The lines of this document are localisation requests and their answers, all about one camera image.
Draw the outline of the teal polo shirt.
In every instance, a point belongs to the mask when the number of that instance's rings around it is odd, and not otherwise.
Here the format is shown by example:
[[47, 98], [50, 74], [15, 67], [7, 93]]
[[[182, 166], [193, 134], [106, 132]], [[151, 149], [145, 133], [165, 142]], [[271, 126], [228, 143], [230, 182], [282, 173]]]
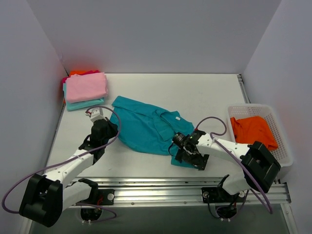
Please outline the teal polo shirt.
[[175, 160], [178, 147], [170, 147], [176, 133], [188, 135], [194, 130], [193, 124], [182, 118], [178, 111], [170, 112], [122, 96], [118, 96], [112, 106], [115, 114], [111, 115], [110, 121], [116, 125], [121, 121], [118, 138], [127, 147], [140, 153], [171, 156], [174, 166], [194, 167]]

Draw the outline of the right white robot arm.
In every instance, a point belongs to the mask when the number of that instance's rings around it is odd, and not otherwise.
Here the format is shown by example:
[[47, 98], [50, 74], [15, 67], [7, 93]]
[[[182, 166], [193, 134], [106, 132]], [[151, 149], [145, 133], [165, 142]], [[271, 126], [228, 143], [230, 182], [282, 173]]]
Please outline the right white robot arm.
[[210, 156], [230, 161], [241, 167], [236, 174], [226, 174], [216, 190], [217, 197], [228, 201], [235, 194], [254, 189], [266, 194], [281, 170], [281, 165], [261, 142], [236, 143], [194, 130], [189, 135], [178, 132], [172, 139], [178, 147], [175, 159], [203, 171]]

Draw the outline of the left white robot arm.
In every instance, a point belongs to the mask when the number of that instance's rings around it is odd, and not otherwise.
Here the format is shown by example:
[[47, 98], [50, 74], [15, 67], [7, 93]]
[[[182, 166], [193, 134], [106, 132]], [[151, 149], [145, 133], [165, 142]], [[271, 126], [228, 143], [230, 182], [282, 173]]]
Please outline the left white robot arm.
[[91, 133], [68, 162], [43, 175], [28, 180], [19, 214], [45, 227], [53, 226], [62, 212], [72, 205], [96, 205], [100, 200], [98, 184], [89, 179], [74, 179], [93, 166], [105, 152], [110, 139], [116, 139], [118, 126], [109, 119], [96, 120]]

